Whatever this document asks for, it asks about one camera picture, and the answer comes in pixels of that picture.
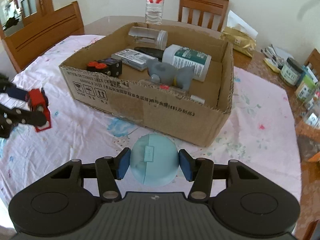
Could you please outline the boxed card pack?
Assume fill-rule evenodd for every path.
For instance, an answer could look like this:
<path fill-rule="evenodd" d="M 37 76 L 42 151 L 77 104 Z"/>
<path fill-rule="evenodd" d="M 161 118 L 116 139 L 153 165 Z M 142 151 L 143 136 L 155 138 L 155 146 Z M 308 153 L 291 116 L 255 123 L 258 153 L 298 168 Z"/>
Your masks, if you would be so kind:
<path fill-rule="evenodd" d="M 122 51 L 113 53 L 111 57 L 113 59 L 121 60 L 123 64 L 126 64 L 139 71 L 144 71 L 147 68 L 147 61 L 158 61 L 156 57 L 152 57 L 132 49 L 124 49 Z"/>

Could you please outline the grey elephant figure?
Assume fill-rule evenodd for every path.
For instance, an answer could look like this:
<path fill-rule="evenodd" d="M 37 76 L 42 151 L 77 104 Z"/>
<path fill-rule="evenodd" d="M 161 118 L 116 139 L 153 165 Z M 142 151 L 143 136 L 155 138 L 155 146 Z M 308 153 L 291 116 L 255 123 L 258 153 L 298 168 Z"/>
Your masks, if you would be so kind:
<path fill-rule="evenodd" d="M 188 91 L 194 77 L 195 66 L 176 68 L 173 65 L 156 60 L 146 62 L 151 82 L 174 86 Z"/>

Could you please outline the wooden chair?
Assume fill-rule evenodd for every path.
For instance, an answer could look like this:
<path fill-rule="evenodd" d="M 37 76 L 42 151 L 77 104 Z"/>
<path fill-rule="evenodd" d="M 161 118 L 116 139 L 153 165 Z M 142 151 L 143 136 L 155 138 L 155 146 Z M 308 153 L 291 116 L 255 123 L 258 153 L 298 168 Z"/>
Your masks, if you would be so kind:
<path fill-rule="evenodd" d="M 178 22 L 182 22 L 183 9 L 188 8 L 188 24 L 192 24 L 193 12 L 197 10 L 200 12 L 197 25 L 202 26 L 204 13 L 210 14 L 207 28 L 212 29 L 214 17 L 220 16 L 220 22 L 217 26 L 217 31 L 220 32 L 223 27 L 227 9 L 229 6 L 229 0 L 180 0 L 178 10 Z"/>
<path fill-rule="evenodd" d="M 308 59 L 305 61 L 304 65 L 309 67 L 313 74 L 319 79 L 320 75 L 320 53 L 315 48 Z"/>
<path fill-rule="evenodd" d="M 68 36 L 83 32 L 84 24 L 77 1 L 28 24 L 7 36 L 1 30 L 1 41 L 17 73 L 38 56 Z"/>

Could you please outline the wooden chair far right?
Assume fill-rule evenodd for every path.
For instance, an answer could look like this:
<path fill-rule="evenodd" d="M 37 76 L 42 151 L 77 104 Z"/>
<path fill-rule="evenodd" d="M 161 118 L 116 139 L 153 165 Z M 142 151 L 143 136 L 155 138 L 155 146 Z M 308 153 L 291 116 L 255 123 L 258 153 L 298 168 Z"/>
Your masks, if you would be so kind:
<path fill-rule="evenodd" d="M 320 75 L 320 53 L 315 48 L 308 59 L 305 61 L 304 65 L 309 67 L 313 74 L 319 79 Z"/>

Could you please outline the gold tissue pack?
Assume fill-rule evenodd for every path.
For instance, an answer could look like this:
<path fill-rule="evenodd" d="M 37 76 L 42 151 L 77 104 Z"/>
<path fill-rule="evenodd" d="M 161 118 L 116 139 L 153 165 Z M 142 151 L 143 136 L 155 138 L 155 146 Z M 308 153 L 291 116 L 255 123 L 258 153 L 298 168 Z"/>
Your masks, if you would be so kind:
<path fill-rule="evenodd" d="M 233 49 L 252 58 L 257 46 L 258 32 L 233 11 L 227 15 L 221 39 L 233 44 Z"/>

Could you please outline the dark lid glass jar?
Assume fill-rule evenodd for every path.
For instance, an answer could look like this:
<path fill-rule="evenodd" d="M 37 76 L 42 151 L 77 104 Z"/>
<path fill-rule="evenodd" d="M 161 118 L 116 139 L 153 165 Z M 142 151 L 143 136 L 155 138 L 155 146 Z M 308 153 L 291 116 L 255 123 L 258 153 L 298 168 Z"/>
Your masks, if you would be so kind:
<path fill-rule="evenodd" d="M 280 77 L 288 86 L 295 86 L 302 73 L 302 65 L 288 57 L 280 71 Z"/>

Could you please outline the large black lid jar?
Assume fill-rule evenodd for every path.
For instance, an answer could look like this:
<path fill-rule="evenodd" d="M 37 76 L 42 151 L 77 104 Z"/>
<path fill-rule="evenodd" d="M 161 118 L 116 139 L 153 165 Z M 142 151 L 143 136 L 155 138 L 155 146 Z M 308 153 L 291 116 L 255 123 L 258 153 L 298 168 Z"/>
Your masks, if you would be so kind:
<path fill-rule="evenodd" d="M 300 158 L 308 163 L 319 163 L 319 101 L 296 126 Z"/>

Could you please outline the wooden chair at left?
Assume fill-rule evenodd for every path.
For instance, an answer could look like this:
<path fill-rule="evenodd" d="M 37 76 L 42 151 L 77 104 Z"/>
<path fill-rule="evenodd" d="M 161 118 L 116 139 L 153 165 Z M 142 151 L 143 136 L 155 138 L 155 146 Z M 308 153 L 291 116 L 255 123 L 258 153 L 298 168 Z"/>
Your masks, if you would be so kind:
<path fill-rule="evenodd" d="M 83 32 L 84 24 L 77 1 L 28 24 L 7 36 L 1 30 L 1 41 L 17 73 L 38 56 L 68 36 Z"/>

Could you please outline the light blue round case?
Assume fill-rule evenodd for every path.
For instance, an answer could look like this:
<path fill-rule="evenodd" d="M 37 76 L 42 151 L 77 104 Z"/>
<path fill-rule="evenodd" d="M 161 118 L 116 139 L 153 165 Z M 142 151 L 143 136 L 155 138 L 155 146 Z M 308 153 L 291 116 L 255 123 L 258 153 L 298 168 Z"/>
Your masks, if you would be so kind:
<path fill-rule="evenodd" d="M 131 150 L 130 167 L 135 179 L 141 184 L 149 187 L 165 186 L 178 172 L 177 147 L 165 136 L 144 135 Z"/>

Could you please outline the wooden chair at far side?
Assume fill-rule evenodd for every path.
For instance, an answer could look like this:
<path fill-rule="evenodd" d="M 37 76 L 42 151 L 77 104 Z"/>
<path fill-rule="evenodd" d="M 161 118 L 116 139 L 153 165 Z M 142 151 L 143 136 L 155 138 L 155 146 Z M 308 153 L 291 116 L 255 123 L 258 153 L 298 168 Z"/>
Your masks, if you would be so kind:
<path fill-rule="evenodd" d="M 223 27 L 227 9 L 229 6 L 229 0 L 180 0 L 178 10 L 178 22 L 182 22 L 183 9 L 188 8 L 188 24 L 192 24 L 193 12 L 197 10 L 200 12 L 197 25 L 202 26 L 204 13 L 210 14 L 207 28 L 212 29 L 214 17 L 220 16 L 220 22 L 217 26 L 217 31 L 220 32 Z"/>

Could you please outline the clear water bottle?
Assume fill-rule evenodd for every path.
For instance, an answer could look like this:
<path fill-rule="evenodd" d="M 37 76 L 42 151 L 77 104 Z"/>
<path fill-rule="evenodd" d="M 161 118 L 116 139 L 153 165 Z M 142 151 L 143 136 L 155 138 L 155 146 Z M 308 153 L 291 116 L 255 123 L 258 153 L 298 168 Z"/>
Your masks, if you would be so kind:
<path fill-rule="evenodd" d="M 146 0 L 145 22 L 161 24 L 163 19 L 164 0 Z"/>

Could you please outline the black robot toy cube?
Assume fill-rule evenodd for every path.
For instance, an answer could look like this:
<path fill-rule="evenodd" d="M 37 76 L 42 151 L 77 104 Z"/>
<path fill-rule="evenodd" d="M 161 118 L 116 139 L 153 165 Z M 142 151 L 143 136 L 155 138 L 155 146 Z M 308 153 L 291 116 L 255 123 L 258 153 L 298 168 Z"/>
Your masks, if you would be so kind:
<path fill-rule="evenodd" d="M 98 61 L 90 61 L 86 64 L 86 70 L 102 73 L 110 77 L 119 77 L 122 74 L 122 61 L 111 57 Z"/>

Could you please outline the white medical swab bottle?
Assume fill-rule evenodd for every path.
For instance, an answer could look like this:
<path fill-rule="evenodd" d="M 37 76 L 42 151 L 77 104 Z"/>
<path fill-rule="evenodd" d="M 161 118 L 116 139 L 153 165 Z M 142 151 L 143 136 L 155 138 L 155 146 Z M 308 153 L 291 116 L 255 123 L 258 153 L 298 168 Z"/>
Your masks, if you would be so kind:
<path fill-rule="evenodd" d="M 204 82 L 212 57 L 201 51 L 172 44 L 167 47 L 162 56 L 162 62 L 176 68 L 194 67 L 193 79 Z"/>

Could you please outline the red toy train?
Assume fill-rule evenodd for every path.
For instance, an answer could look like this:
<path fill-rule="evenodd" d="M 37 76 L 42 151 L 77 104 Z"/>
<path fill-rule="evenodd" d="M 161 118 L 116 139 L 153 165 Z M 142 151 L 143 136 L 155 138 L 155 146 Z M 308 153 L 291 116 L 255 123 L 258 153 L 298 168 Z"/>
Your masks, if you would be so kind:
<path fill-rule="evenodd" d="M 37 133 L 41 131 L 45 131 L 52 127 L 51 124 L 51 117 L 50 117 L 50 110 L 48 108 L 49 102 L 48 98 L 46 97 L 45 91 L 43 88 L 39 89 L 32 89 L 28 92 L 27 102 L 29 108 L 33 112 L 40 112 L 43 116 L 46 117 L 46 123 L 42 126 L 36 126 L 35 130 Z"/>

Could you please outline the green lid small bottle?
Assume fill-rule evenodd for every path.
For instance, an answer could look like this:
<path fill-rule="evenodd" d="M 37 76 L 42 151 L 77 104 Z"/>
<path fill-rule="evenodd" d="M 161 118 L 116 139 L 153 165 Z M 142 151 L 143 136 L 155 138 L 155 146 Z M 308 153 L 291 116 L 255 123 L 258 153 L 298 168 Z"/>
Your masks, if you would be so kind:
<path fill-rule="evenodd" d="M 310 94 L 314 91 L 316 84 L 314 83 L 313 79 L 308 75 L 305 75 L 295 91 L 295 95 L 298 100 L 305 101 Z"/>

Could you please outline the brown cardboard box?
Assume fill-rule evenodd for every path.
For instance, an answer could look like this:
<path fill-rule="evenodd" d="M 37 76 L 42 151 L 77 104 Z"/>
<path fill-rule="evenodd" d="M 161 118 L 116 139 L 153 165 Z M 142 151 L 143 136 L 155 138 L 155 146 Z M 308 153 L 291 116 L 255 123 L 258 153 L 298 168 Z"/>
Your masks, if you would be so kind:
<path fill-rule="evenodd" d="M 168 43 L 209 56 L 203 81 L 187 78 L 185 69 L 143 60 L 146 69 L 123 64 L 118 77 L 91 72 L 87 65 L 137 46 L 126 24 L 105 38 L 80 49 L 60 64 L 76 100 L 102 112 L 155 129 L 195 145 L 209 146 L 232 110 L 233 46 L 209 33 L 162 25 Z"/>

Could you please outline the clear plastic jar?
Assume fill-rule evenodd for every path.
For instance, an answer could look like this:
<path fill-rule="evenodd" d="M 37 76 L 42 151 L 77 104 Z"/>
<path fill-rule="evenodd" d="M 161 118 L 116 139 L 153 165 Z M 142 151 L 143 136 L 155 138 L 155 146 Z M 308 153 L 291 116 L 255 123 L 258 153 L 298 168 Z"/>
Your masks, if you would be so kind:
<path fill-rule="evenodd" d="M 167 47 L 168 33 L 164 30 L 132 27 L 128 35 L 133 37 L 137 43 L 150 43 L 160 50 Z"/>

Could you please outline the black glasses case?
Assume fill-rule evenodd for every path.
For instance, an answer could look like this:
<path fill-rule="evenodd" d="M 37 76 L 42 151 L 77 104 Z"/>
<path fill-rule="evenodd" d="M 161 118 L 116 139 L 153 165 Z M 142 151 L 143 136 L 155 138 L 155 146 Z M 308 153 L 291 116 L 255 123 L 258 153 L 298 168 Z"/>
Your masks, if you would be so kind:
<path fill-rule="evenodd" d="M 156 57 L 159 61 L 162 61 L 163 58 L 163 50 L 156 49 L 156 48 L 148 48 L 148 47 L 135 47 L 134 50 L 149 55 L 151 57 Z"/>

